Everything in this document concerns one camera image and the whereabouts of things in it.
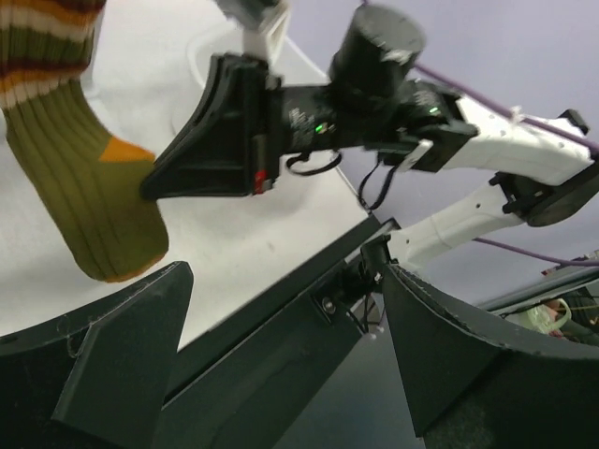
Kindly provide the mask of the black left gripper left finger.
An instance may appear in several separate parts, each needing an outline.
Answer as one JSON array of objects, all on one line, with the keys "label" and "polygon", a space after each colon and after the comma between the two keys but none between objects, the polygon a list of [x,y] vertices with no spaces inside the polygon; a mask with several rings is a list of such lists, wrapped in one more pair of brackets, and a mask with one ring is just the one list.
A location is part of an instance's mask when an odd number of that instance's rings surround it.
[{"label": "black left gripper left finger", "polygon": [[4,448],[149,448],[194,276],[171,263],[1,339]]}]

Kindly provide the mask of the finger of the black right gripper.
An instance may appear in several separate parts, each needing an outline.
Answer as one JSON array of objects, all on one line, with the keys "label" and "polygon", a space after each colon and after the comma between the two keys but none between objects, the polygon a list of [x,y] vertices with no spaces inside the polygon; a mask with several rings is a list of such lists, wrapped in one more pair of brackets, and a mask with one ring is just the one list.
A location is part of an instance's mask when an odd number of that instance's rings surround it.
[{"label": "finger of the black right gripper", "polygon": [[268,64],[221,54],[191,117],[156,159],[140,185],[147,200],[193,196],[248,196],[268,133]]}]

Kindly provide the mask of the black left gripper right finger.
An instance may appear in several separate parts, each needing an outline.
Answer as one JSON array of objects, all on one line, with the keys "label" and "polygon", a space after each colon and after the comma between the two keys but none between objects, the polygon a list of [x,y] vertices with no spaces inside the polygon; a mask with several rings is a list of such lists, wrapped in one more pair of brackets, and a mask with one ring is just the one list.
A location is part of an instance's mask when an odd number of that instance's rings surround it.
[{"label": "black left gripper right finger", "polygon": [[387,265],[382,288],[427,447],[597,447],[597,348],[516,326],[397,265]]}]

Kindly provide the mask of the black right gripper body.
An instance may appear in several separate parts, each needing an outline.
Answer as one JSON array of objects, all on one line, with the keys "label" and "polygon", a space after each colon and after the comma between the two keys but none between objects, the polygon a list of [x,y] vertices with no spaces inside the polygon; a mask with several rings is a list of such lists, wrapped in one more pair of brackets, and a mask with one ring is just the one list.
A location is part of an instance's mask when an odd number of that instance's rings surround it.
[{"label": "black right gripper body", "polygon": [[434,83],[408,79],[386,98],[334,82],[284,87],[267,76],[252,94],[252,192],[268,191],[280,172],[315,176],[340,164],[341,151],[363,147],[378,163],[436,172],[476,137],[458,111],[459,95]]}]

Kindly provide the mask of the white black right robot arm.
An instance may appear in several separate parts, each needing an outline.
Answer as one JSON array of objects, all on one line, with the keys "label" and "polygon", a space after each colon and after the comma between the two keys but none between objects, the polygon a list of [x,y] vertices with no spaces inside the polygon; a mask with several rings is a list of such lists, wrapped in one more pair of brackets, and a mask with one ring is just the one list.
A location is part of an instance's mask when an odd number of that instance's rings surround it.
[{"label": "white black right robot arm", "polygon": [[354,12],[321,85],[284,84],[285,1],[223,1],[242,28],[241,53],[215,54],[197,105],[140,192],[149,200],[252,196],[282,167],[314,152],[362,147],[391,172],[478,168],[492,177],[473,193],[361,248],[369,273],[396,263],[417,271],[488,233],[563,221],[598,191],[598,148],[573,111],[542,120],[505,109],[445,77],[410,70],[425,37],[399,11],[364,3]]}]

